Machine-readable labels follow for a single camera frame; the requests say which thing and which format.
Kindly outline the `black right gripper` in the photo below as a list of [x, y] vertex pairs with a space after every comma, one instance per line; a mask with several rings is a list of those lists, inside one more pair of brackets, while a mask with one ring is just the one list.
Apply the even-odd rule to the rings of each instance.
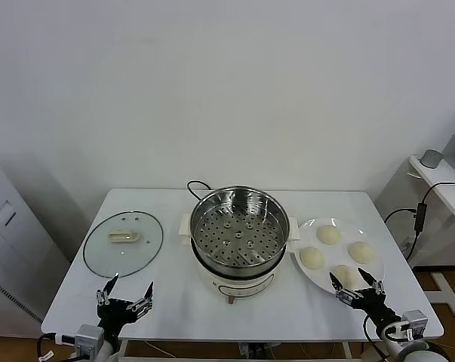
[[351, 302], [353, 309], [364, 311], [374, 323], [376, 330], [384, 330], [388, 325], [401, 321], [401, 317], [385, 305], [383, 282], [362, 268], [358, 268], [358, 273], [367, 287], [357, 290], [356, 293], [344, 288], [333, 273], [329, 274], [335, 297], [341, 302]]

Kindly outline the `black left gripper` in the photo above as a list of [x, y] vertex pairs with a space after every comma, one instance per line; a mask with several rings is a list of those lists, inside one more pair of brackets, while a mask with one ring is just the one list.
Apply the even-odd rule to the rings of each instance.
[[122, 328], [126, 324], [134, 324], [140, 319], [140, 315], [145, 315], [153, 305], [152, 295], [154, 282], [152, 281], [143, 298], [136, 302], [123, 299], [109, 299], [119, 274], [108, 280], [102, 290], [97, 290], [97, 316], [100, 319], [98, 324], [103, 329], [104, 339], [107, 342], [117, 342]]

